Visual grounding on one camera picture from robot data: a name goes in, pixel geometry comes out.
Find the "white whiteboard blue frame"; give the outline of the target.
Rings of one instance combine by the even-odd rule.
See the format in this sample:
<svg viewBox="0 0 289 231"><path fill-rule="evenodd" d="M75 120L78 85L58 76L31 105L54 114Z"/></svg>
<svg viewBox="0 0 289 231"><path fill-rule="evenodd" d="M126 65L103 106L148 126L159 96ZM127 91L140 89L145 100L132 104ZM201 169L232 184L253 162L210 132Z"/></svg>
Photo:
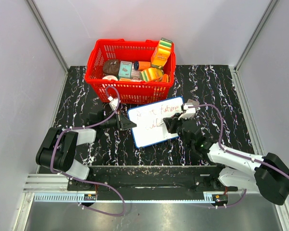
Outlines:
<svg viewBox="0 0 289 231"><path fill-rule="evenodd" d="M174 97L129 109L129 120L137 124L137 127L132 128L135 146L147 147L177 138L178 134L167 132L165 124L157 126L157 123L163 121L163 118L181 113L183 103L182 97Z"/></svg>

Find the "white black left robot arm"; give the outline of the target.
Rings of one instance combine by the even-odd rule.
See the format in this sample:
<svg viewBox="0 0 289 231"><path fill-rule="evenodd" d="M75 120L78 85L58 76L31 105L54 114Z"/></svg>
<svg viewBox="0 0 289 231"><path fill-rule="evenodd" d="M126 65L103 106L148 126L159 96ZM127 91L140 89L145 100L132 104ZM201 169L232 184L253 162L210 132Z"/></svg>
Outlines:
<svg viewBox="0 0 289 231"><path fill-rule="evenodd" d="M115 128L117 130L128 130L137 127L137 125L127 119L120 112L116 112L109 120L106 119L105 111L89 113L85 126L98 124L93 128L73 129L66 132L57 147L55 144L61 134L60 128L49 128L36 155L36 163L39 166L50 168L53 151L56 151L53 169L64 172L74 178L78 178L78 185L84 190L90 190L94 187L95 179L90 176L89 167L81 164L75 159L76 147L78 145L92 143L98 140L102 135L102 130L106 128Z"/></svg>

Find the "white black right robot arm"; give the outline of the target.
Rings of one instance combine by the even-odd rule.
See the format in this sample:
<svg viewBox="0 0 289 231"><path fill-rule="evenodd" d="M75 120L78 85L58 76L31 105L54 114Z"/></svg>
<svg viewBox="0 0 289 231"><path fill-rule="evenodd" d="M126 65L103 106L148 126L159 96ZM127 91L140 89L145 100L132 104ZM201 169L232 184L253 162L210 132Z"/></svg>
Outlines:
<svg viewBox="0 0 289 231"><path fill-rule="evenodd" d="M289 168L273 153L255 155L238 151L205 137L200 128L176 113L164 118L168 133L176 133L184 145L199 158L220 165L219 174L210 177L210 186L252 190L275 205L283 205L289 196Z"/></svg>

